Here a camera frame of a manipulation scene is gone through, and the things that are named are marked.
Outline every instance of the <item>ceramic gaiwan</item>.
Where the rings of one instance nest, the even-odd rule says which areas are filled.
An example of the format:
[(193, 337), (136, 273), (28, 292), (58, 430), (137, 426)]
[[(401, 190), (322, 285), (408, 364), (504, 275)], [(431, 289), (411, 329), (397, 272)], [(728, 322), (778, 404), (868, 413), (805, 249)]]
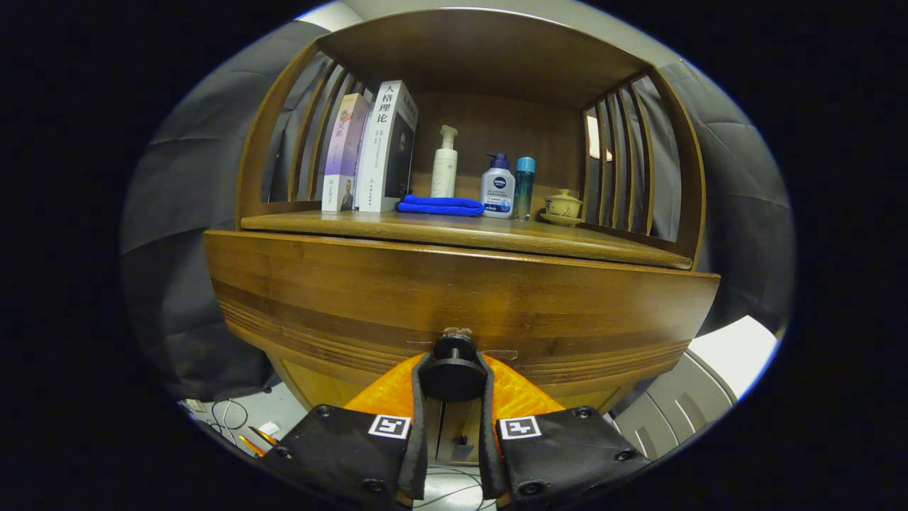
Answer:
[(561, 188), (557, 195), (546, 197), (546, 212), (542, 217), (558, 225), (577, 225), (583, 220), (580, 217), (580, 207), (583, 201), (569, 195), (570, 190)]

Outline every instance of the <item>saucer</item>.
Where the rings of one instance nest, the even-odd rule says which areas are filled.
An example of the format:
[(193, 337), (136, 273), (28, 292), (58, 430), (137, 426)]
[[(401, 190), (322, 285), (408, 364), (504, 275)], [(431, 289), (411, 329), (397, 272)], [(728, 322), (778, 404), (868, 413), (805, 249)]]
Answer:
[(542, 217), (547, 222), (551, 222), (552, 224), (555, 224), (555, 225), (566, 225), (568, 227), (573, 227), (574, 225), (577, 225), (577, 224), (583, 222), (582, 218), (571, 218), (569, 216), (549, 215), (546, 213), (540, 213), (540, 215), (542, 215)]

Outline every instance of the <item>teal bottle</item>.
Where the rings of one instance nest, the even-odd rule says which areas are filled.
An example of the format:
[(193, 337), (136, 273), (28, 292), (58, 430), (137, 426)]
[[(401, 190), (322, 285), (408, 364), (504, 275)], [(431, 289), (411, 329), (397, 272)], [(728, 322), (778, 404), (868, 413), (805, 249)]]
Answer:
[(514, 191), (514, 219), (529, 220), (530, 203), (533, 201), (533, 176), (536, 174), (536, 160), (523, 156), (517, 160), (517, 185)]

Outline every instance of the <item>book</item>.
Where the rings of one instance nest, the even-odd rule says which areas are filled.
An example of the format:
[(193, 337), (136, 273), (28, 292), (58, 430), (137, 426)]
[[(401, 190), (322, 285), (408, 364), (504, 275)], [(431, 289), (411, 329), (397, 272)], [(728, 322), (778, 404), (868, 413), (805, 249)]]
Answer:
[(369, 102), (362, 94), (347, 94), (341, 99), (328, 144), (321, 211), (353, 209), (357, 164), (368, 114)]
[(360, 152), (360, 211), (391, 211), (410, 189), (419, 109), (400, 80), (383, 82), (372, 102)]

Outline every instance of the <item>folded cloth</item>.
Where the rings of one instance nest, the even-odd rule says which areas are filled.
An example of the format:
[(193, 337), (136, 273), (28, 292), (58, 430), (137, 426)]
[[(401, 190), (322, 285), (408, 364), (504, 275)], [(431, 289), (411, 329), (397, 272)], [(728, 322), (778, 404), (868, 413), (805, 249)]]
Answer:
[(478, 216), (485, 208), (481, 203), (458, 197), (417, 197), (407, 195), (398, 202), (401, 213), (426, 213), (429, 215)]
[(403, 202), (407, 204), (417, 205), (455, 205), (459, 207), (482, 207), (482, 204), (477, 201), (462, 199), (460, 197), (417, 197), (415, 195), (407, 195), (403, 198)]

